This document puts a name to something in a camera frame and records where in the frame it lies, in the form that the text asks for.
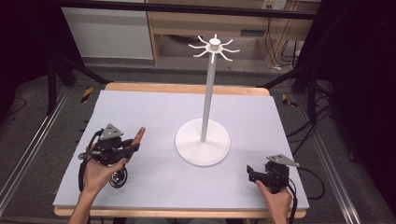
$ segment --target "table surface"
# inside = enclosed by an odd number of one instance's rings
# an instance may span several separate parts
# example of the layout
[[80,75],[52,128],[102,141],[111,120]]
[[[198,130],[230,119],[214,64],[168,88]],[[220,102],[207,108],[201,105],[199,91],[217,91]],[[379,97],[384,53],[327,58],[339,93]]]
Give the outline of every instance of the table surface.
[[[103,102],[106,102],[108,104],[108,99],[112,99],[111,97],[118,97],[118,98],[128,98],[128,97],[136,97],[134,98],[134,102],[131,103],[130,109],[133,108],[133,105],[142,105],[143,102],[146,101],[151,101],[151,103],[154,103],[157,106],[161,106],[160,104],[164,104],[163,101],[166,102],[166,104],[170,104],[168,107],[173,107],[175,108],[178,107],[178,103],[175,102],[182,102],[182,104],[189,104],[191,105],[183,105],[181,108],[189,107],[191,110],[194,112],[191,112],[191,115],[188,116],[195,116],[195,110],[196,107],[194,107],[194,103],[197,103],[197,101],[200,101],[200,98],[203,97],[203,93],[205,93],[205,86],[201,85],[177,85],[177,84],[148,84],[148,83],[110,83],[106,86],[106,90],[101,92],[101,96],[98,99],[97,106],[95,107],[95,110],[92,115],[92,119],[87,127],[87,132],[85,133],[92,133],[96,132],[99,126],[103,126],[103,123],[99,123],[96,125],[93,125],[94,120],[96,123],[98,123],[98,120],[103,119],[103,117],[111,117],[110,112],[104,112],[104,115],[99,115],[100,110],[102,110],[100,107],[100,104]],[[236,101],[238,104],[240,104],[242,108],[246,108],[244,104],[248,104],[245,102],[250,102],[251,103],[257,103],[257,101],[264,101],[264,102],[269,102],[266,103],[267,107],[272,107],[271,105],[275,106],[272,97],[269,96],[269,92],[266,89],[258,89],[258,88],[247,88],[247,87],[224,87],[224,86],[215,86],[213,90],[213,99],[212,99],[212,109],[211,109],[211,119],[212,116],[216,121],[220,120],[223,124],[226,124],[226,129],[229,131],[230,136],[232,138],[232,148],[231,148],[231,155],[228,155],[224,161],[222,161],[220,164],[215,165],[213,167],[209,168],[199,168],[199,167],[194,167],[190,164],[187,164],[185,161],[183,161],[177,154],[176,151],[173,153],[173,149],[170,151],[172,153],[169,153],[168,147],[163,147],[164,150],[162,151],[160,148],[155,151],[154,153],[157,153],[156,156],[153,157],[153,151],[152,148],[155,146],[155,143],[148,142],[147,139],[153,139],[154,137],[156,140],[158,139],[160,142],[163,142],[164,146],[170,146],[174,144],[174,140],[170,141],[169,143],[166,143],[167,139],[163,138],[168,138],[169,136],[167,134],[162,134],[163,137],[158,136],[152,136],[149,132],[153,132],[153,129],[155,129],[157,126],[159,126],[159,122],[153,122],[153,124],[150,123],[149,120],[146,121],[148,127],[147,127],[147,133],[145,133],[145,136],[142,140],[142,145],[141,149],[134,154],[133,159],[131,160],[130,163],[127,164],[127,169],[130,172],[129,174],[129,180],[127,181],[127,184],[122,187],[121,189],[117,189],[115,191],[113,188],[111,188],[109,185],[107,185],[104,190],[104,192],[101,192],[97,199],[95,200],[95,203],[92,206],[92,211],[91,215],[92,216],[100,216],[100,217],[239,217],[239,218],[245,218],[245,217],[250,217],[250,218],[263,218],[263,217],[269,217],[268,211],[265,209],[266,204],[264,199],[261,197],[261,193],[257,190],[257,187],[251,183],[248,182],[248,174],[246,173],[246,164],[247,162],[249,165],[251,165],[255,170],[259,171],[259,169],[263,169],[263,164],[266,162],[263,159],[265,156],[261,156],[258,159],[257,156],[255,156],[255,153],[262,154],[263,150],[261,148],[255,149],[254,145],[259,144],[260,142],[254,143],[254,141],[249,141],[248,144],[244,144],[244,146],[247,146],[249,148],[249,151],[240,151],[242,149],[240,145],[242,144],[239,140],[236,139],[237,135],[241,135],[239,131],[236,131],[236,129],[233,127],[233,125],[230,126],[230,120],[233,120],[233,116],[235,114],[241,114],[241,113],[246,113],[246,111],[238,111],[238,106],[234,105],[232,112],[227,112],[232,116],[232,118],[225,119],[224,117],[224,111],[220,109],[229,109],[227,106],[229,106],[232,101]],[[121,103],[122,104],[122,99],[119,100],[114,100],[114,104]],[[142,113],[154,113],[154,112],[148,112],[152,111],[153,107],[149,107],[150,104],[142,105],[143,111]],[[129,113],[131,116],[134,115],[134,113],[137,113],[138,115],[142,116],[142,114],[139,114],[139,112],[134,112],[134,110],[130,110],[131,112],[124,112],[126,114],[118,114],[119,112],[115,112],[115,116],[126,116]],[[266,156],[270,155],[275,155],[279,154],[277,153],[279,150],[281,150],[282,154],[285,156],[292,158],[290,154],[290,149],[289,145],[286,140],[286,136],[284,134],[283,128],[280,123],[280,118],[277,114],[277,111],[275,109],[273,111],[267,111],[267,114],[272,114],[272,117],[270,118],[271,120],[275,120],[275,124],[273,127],[269,130],[269,132],[278,132],[280,133],[280,140],[274,140],[274,143],[268,143],[273,145],[273,147],[281,147],[281,149],[277,150],[272,150],[269,149],[269,151],[265,151]],[[163,106],[163,111],[161,111],[162,116],[164,118],[167,118],[166,115],[169,113],[172,113],[171,111],[167,111],[167,109]],[[247,120],[249,120],[249,117],[255,117],[255,116],[260,116],[257,115],[256,112],[251,111],[248,116],[244,116],[247,119],[242,119],[240,122],[246,123]],[[259,128],[257,131],[261,132],[268,132],[266,129],[261,129],[260,127],[265,126],[261,125],[260,122],[258,121],[257,123]],[[170,126],[169,123],[163,123],[160,126]],[[235,122],[235,126],[240,129],[240,127],[244,126],[241,123]],[[132,131],[137,132],[138,128],[137,126],[133,127],[132,130],[126,130],[125,135],[131,135],[129,134]],[[80,142],[84,142],[84,140],[89,141],[91,139],[91,136],[84,136],[81,138]],[[79,153],[79,150],[82,150],[84,148],[82,144],[81,146],[78,145],[78,148],[76,150],[76,155]],[[54,205],[55,205],[55,214],[58,216],[70,216],[73,212],[74,206],[77,202],[78,198],[78,191],[77,190],[71,190],[73,186],[75,185],[74,179],[77,179],[77,174],[74,174],[78,170],[78,165],[80,161],[76,160],[76,155],[72,159],[72,161],[69,164],[69,167],[66,170],[66,174],[64,175],[64,180],[61,184],[61,187],[59,189],[57,198],[55,199]],[[158,166],[159,163],[162,163],[162,169],[155,169],[156,165]],[[228,175],[227,171],[236,171],[234,173],[237,173],[236,175]],[[155,187],[152,187],[151,185],[148,185],[150,183],[149,178],[147,178],[147,175],[150,174],[152,178],[155,179],[161,179],[161,175],[164,174],[172,174],[172,173],[177,173],[180,178],[183,178],[187,181],[180,181],[179,178],[167,178],[166,180],[162,180],[162,184],[164,189],[156,189]],[[229,185],[219,185],[216,183],[216,178],[219,178],[219,175],[222,175],[222,178],[226,181],[229,182]],[[295,214],[296,218],[301,218],[305,216],[305,209],[309,207],[307,203],[307,199],[304,196],[304,190],[303,186],[301,184],[300,177],[298,176],[298,173],[295,169],[292,167],[290,168],[290,177],[293,179],[293,182],[297,186],[297,190],[300,191],[300,195],[298,195],[299,198],[299,208],[297,209],[297,212]],[[189,186],[189,184],[185,184],[185,182],[193,182],[195,183],[194,186]],[[197,195],[192,195],[190,191],[185,190],[188,188],[195,188],[195,186],[198,186],[199,188],[196,189]],[[139,193],[136,193],[135,191],[131,191],[131,189],[140,189]],[[210,189],[213,189],[214,191],[216,190],[221,190],[223,191],[221,194],[218,192],[208,192]],[[122,195],[128,195],[128,197],[132,197],[132,200],[124,200],[122,201]],[[186,200],[186,194],[190,194],[191,200]],[[224,198],[219,198],[218,195],[229,195]]]

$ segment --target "background wall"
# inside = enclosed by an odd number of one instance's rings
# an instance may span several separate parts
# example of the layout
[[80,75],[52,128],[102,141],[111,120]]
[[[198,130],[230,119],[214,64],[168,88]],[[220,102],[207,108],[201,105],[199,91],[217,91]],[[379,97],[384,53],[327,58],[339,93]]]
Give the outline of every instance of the background wall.
[[67,7],[63,12],[83,58],[153,59],[146,12]]

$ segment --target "gray carpet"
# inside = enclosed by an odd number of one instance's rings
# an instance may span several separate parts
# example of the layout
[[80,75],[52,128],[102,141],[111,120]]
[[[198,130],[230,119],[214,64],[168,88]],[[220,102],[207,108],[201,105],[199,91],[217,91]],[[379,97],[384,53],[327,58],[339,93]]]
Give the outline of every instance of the gray carpet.
[[[194,38],[166,36],[161,49],[162,57],[156,66],[149,63],[132,60],[113,59],[85,59],[87,65],[96,74],[107,79],[130,82],[157,82],[157,83],[186,83],[205,84],[207,57],[192,58],[200,50],[191,49],[188,44],[200,45]],[[256,86],[288,71],[268,70],[262,62],[261,53],[254,39],[236,39],[230,49],[241,49],[240,53],[227,54],[232,63],[218,60],[216,85]],[[89,121],[98,93],[105,86],[92,81],[90,78],[76,72],[78,83],[69,90],[58,118],[37,151],[35,158],[26,171],[21,183],[16,188],[7,208],[1,216],[1,223],[64,223],[64,217],[57,217],[53,213],[53,200],[59,187],[64,171],[73,156],[77,141]],[[291,81],[285,81],[270,90],[276,99],[276,106],[285,133],[292,133],[302,127],[306,120],[299,107],[282,104],[282,94],[290,93]],[[88,102],[80,102],[86,88],[94,87]],[[18,164],[24,150],[29,146],[41,122],[45,118],[48,104],[47,79],[39,77],[22,84],[17,90],[17,99],[10,108],[10,114],[0,124],[0,152],[3,162],[0,170],[0,186],[3,187]],[[318,108],[325,107],[325,99],[317,101]],[[306,134],[301,132],[291,137],[290,148],[297,148]],[[347,192],[353,202],[362,223],[396,223],[396,218],[389,211],[382,196],[367,175],[364,167],[351,162],[348,156],[347,145],[340,134],[334,120],[326,115],[318,122],[317,131],[331,155],[332,161],[342,178]],[[296,223],[346,223],[339,202],[334,196],[326,172],[318,158],[317,145],[312,137],[304,142],[294,159],[304,168],[307,168],[323,180],[326,192],[319,200],[309,200],[310,208],[306,217],[296,220]],[[306,194],[315,198],[322,188],[320,182],[311,174],[300,171]]]
[[[179,71],[161,69],[135,69],[94,67],[92,71],[103,77],[111,77],[114,80],[132,82],[163,82],[163,83],[205,83],[203,71]],[[2,219],[22,217],[28,223],[29,218],[44,218],[50,220],[64,220],[53,213],[52,202],[56,189],[62,180],[64,171],[74,153],[77,141],[90,119],[95,100],[99,90],[104,85],[97,84],[88,78],[77,75],[78,83],[70,90],[65,105],[50,129],[48,136],[41,148],[35,155],[35,159],[27,170],[19,187],[13,195]],[[243,85],[255,86],[272,80],[274,75],[260,73],[236,73],[218,72],[216,84],[218,85]],[[0,144],[2,154],[6,158],[2,163],[0,172],[2,185],[12,172],[21,154],[26,149],[29,141],[33,138],[35,130],[44,118],[47,109],[46,79],[40,77],[29,83],[25,83],[17,92],[17,96],[26,100],[27,105],[19,112],[7,117],[2,123]],[[94,92],[86,104],[80,99],[87,87],[94,87]],[[289,93],[288,87],[277,87],[271,90],[271,95],[276,99],[285,133],[291,133],[305,124],[303,112],[299,107],[282,104],[282,93]],[[13,108],[18,107],[19,100],[15,101]],[[319,108],[327,104],[326,100],[318,101]],[[326,147],[330,150],[337,170],[345,182],[348,193],[353,201],[362,223],[396,223],[395,217],[387,208],[375,185],[367,175],[364,167],[355,162],[350,162],[347,147],[343,142],[334,121],[325,116],[318,122],[318,131],[323,137]],[[292,140],[299,140],[304,133],[293,136]],[[294,150],[299,143],[290,143]],[[309,200],[310,208],[306,217],[296,220],[297,223],[345,223],[343,213],[334,197],[332,188],[324,172],[323,166],[318,159],[312,139],[308,139],[299,152],[295,155],[304,168],[315,172],[324,181],[326,193],[319,200]],[[318,180],[309,173],[300,171],[304,188],[312,197],[321,193]]]

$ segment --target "floor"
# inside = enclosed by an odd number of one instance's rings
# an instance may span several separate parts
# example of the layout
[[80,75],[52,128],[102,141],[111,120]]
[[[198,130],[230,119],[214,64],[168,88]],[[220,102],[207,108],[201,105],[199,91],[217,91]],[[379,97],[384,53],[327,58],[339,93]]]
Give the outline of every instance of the floor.
[[[207,55],[204,58],[193,58],[192,55],[199,54],[201,51],[189,48],[188,44],[201,45],[196,37],[166,36],[163,41],[162,56],[156,65],[111,59],[85,59],[85,62],[92,71],[115,80],[205,84]],[[262,61],[261,53],[257,51],[257,43],[254,39],[236,39],[228,48],[241,49],[241,52],[226,53],[226,56],[233,59],[233,62],[218,60],[217,84],[261,85],[291,69],[289,64],[282,66],[280,71],[274,68],[267,69]],[[285,55],[291,54],[290,49],[292,46],[287,47]],[[62,173],[67,167],[68,158],[73,154],[74,147],[90,118],[95,98],[99,90],[104,87],[82,74],[76,73],[76,77],[78,83],[72,89],[63,89],[58,81],[58,94],[62,96],[63,91],[68,91],[70,94],[55,122],[48,121],[50,131],[43,142],[32,142],[32,139],[40,129],[47,110],[46,79],[41,77],[19,87],[18,98],[10,108],[10,112],[13,113],[0,126],[2,133],[0,143],[11,148],[8,151],[4,150],[5,147],[1,149],[4,160],[8,163],[2,165],[2,172],[0,172],[0,179],[7,180],[0,183],[0,187],[3,188],[0,194],[0,199],[3,200],[0,206],[0,222],[64,222],[64,218],[53,215],[51,202],[56,194],[56,187],[62,180]],[[307,122],[304,116],[306,97],[291,94],[292,81],[285,81],[271,89],[285,133],[291,133]],[[323,82],[322,85],[327,87],[328,84]],[[77,104],[76,102],[80,100],[87,86],[94,87],[90,101],[87,104]],[[289,103],[296,103],[298,106],[284,104],[282,98],[284,94],[288,95]],[[328,103],[324,97],[318,95],[317,105],[320,110]],[[347,146],[342,140],[343,136],[331,118],[331,111],[327,112],[322,114],[321,121],[316,126],[316,132],[304,142],[304,146],[294,158],[323,179],[326,193],[322,199],[310,200],[311,208],[308,209],[306,217],[296,222],[396,223],[396,218],[387,208],[364,167],[349,160]],[[306,132],[307,130],[290,139],[292,150],[299,146],[299,140],[306,135]],[[30,160],[22,160],[21,158],[25,158],[26,148],[30,145],[37,145],[37,152]],[[330,164],[323,159],[326,157],[331,158]],[[15,177],[15,173],[18,172],[16,168],[21,168],[20,171],[22,171],[17,176],[19,178],[9,179],[10,176]],[[332,168],[336,170],[335,180],[334,173],[329,172]],[[300,173],[300,176],[308,197],[315,198],[321,193],[320,183],[316,178],[304,173]],[[12,181],[15,182],[11,185],[12,190],[6,192],[4,186],[10,185]],[[340,194],[339,190],[344,190],[346,193]],[[343,203],[353,205],[351,211],[345,212],[346,206]],[[36,205],[40,205],[41,209],[35,208]],[[358,214],[358,218],[351,217],[348,220],[348,215],[354,212]]]

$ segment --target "camera mount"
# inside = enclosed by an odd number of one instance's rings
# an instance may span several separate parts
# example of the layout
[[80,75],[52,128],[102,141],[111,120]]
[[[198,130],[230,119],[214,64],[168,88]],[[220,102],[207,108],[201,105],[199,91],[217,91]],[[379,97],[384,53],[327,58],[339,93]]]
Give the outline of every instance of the camera mount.
[[[83,189],[85,166],[90,156],[105,166],[112,166],[123,158],[129,160],[139,149],[140,140],[142,139],[145,130],[146,129],[143,127],[140,128],[134,139],[128,139],[125,141],[121,141],[120,138],[123,135],[123,132],[111,123],[109,123],[105,129],[101,129],[96,132],[87,146],[87,152],[83,152],[78,155],[78,158],[83,160],[78,174],[80,190]],[[99,137],[98,141],[92,145],[96,137]],[[124,166],[110,177],[109,183],[113,188],[119,189],[126,183],[127,178],[128,171]]]
[[248,180],[256,182],[260,180],[273,194],[289,185],[289,166],[300,167],[300,164],[292,161],[282,154],[269,156],[264,164],[265,173],[256,172],[247,165]]

